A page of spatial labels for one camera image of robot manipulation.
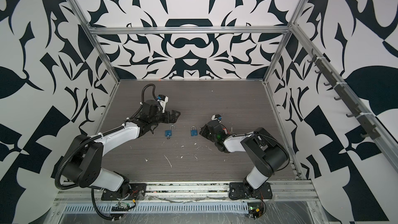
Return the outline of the blue padlock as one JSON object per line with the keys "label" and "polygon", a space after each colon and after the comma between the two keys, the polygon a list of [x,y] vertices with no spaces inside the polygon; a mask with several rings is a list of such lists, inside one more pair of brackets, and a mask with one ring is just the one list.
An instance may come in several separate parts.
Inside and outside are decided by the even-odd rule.
{"label": "blue padlock", "polygon": [[175,128],[174,125],[171,125],[171,126],[169,127],[169,129],[165,130],[164,135],[165,135],[165,137],[166,137],[168,140],[172,137],[172,135],[173,135],[173,130],[176,130],[176,128]]}
{"label": "blue padlock", "polygon": [[197,127],[192,126],[192,127],[191,127],[191,130],[190,130],[190,134],[191,134],[191,136],[198,136]]}

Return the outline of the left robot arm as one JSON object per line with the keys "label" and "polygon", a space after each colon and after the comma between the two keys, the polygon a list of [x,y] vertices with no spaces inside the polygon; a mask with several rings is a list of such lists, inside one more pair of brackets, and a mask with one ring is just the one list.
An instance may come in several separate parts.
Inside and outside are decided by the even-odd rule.
{"label": "left robot arm", "polygon": [[58,190],[90,188],[95,212],[110,222],[120,220],[122,212],[133,210],[136,204],[118,204],[110,215],[100,211],[95,201],[95,190],[111,192],[118,201],[128,199],[134,193],[126,176],[102,167],[103,157],[128,141],[140,138],[147,132],[153,133],[161,123],[176,123],[181,115],[179,111],[166,110],[169,99],[165,95],[153,94],[151,100],[145,100],[145,91],[149,87],[154,89],[155,85],[148,84],[142,89],[139,109],[120,126],[94,136],[76,136],[55,174],[55,187]]}

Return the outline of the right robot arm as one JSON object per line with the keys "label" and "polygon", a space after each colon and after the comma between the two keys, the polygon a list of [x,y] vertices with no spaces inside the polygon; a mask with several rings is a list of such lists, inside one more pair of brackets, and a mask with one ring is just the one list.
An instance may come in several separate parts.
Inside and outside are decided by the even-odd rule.
{"label": "right robot arm", "polygon": [[245,152],[254,164],[241,183],[230,183],[231,200],[272,198],[267,181],[289,165],[290,155],[270,133],[257,128],[245,134],[232,134],[219,119],[213,119],[200,128],[200,135],[213,142],[221,152]]}

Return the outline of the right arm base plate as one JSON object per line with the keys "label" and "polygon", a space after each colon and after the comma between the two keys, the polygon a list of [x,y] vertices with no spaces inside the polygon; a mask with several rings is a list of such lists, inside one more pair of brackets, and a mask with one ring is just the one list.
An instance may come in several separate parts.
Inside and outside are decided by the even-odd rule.
{"label": "right arm base plate", "polygon": [[231,200],[240,199],[265,199],[273,198],[271,185],[262,184],[258,189],[253,189],[248,183],[229,183],[229,198]]}

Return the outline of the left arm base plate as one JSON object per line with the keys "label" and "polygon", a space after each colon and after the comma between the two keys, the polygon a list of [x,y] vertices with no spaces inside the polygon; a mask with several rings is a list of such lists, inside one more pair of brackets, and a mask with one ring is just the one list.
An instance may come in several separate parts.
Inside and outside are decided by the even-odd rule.
{"label": "left arm base plate", "polygon": [[145,183],[132,183],[124,184],[117,191],[104,190],[101,200],[102,201],[124,201],[124,200],[138,200],[146,194],[147,184]]}

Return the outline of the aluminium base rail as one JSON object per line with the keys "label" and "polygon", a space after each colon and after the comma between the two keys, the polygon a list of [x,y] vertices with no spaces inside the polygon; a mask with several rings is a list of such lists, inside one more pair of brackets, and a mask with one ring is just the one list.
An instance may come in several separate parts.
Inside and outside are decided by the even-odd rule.
{"label": "aluminium base rail", "polygon": [[[268,180],[273,201],[319,201],[310,180]],[[229,181],[149,181],[133,195],[145,201],[190,202],[231,201]]]}

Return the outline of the wall hook rail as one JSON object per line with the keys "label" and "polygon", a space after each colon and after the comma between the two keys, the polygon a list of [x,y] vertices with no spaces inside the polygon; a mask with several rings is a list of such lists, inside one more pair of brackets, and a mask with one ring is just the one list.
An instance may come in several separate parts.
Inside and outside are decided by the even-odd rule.
{"label": "wall hook rail", "polygon": [[365,130],[363,138],[371,138],[375,140],[381,137],[377,129],[374,115],[361,103],[358,96],[353,92],[347,82],[345,82],[337,70],[330,64],[325,57],[318,57],[313,55],[310,63],[318,67],[317,74],[322,74],[327,82],[326,87],[331,87],[338,96],[334,99],[336,101],[343,101],[350,113],[346,115],[348,118],[355,118],[360,126]]}

